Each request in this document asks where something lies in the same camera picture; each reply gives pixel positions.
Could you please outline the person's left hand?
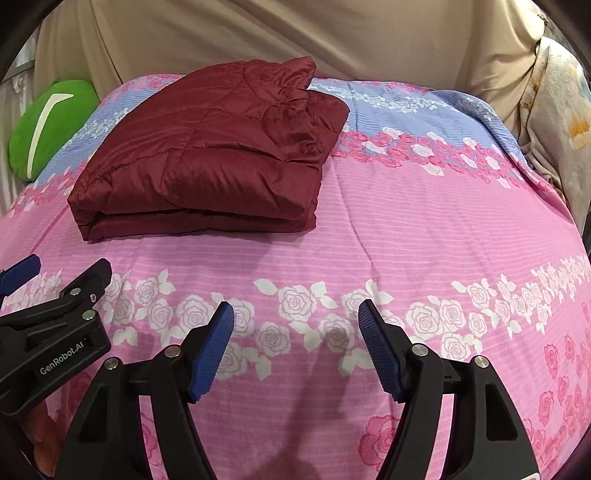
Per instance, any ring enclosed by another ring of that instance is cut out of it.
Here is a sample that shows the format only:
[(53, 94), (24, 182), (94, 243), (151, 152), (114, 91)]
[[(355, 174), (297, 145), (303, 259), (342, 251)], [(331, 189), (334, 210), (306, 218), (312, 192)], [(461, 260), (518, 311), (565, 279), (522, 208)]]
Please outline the person's left hand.
[(61, 452), (61, 439), (55, 421), (48, 414), (46, 401), (24, 414), (19, 424), (33, 445), (33, 464), (43, 475), (52, 478)]

